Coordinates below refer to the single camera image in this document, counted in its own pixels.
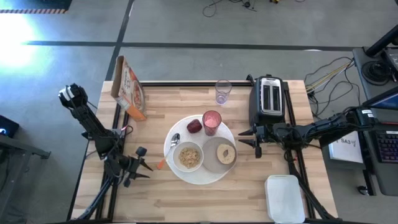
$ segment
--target red cup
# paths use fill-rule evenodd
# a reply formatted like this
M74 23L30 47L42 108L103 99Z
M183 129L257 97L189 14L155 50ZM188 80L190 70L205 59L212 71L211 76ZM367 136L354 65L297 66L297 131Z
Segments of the red cup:
M203 117L203 127L208 136L216 134L218 126L221 124L221 115L217 111L207 111Z

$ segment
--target computer monitor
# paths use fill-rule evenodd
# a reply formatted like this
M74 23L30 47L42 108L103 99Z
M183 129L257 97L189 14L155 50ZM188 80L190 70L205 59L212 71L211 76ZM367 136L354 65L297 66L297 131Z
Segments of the computer monitor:
M362 106L387 110L398 110L398 86L365 101Z

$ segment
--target bowl of cereal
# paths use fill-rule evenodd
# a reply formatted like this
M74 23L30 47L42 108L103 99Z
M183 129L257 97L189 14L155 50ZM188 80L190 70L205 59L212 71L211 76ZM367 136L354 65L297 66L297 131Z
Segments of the bowl of cereal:
M173 161L182 172L193 172L203 163L203 151L193 142L181 142L173 152Z

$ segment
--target keyboard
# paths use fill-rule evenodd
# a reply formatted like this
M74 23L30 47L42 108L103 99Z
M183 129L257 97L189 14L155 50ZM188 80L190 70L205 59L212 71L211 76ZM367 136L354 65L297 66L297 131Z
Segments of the keyboard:
M376 132L376 138L379 160L398 163L398 131Z

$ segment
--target white container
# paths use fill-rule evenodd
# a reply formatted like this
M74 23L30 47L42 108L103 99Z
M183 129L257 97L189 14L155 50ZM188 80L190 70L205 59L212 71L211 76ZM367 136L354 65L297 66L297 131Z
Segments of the white container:
M180 159L178 158L182 149L185 149L186 147L196 149L200 155L200 161L199 161L198 165L196 165L195 167L192 167L190 169L188 169L186 166L182 165L180 162ZM177 147L174 149L173 161L174 161L174 165L176 166L176 168L178 170L180 170L182 172L193 172L193 171L197 170L203 163L203 151L197 144L195 144L193 142L183 142L183 143L178 144Z
M276 223L305 220L299 180L294 175L270 175L265 182L268 216Z

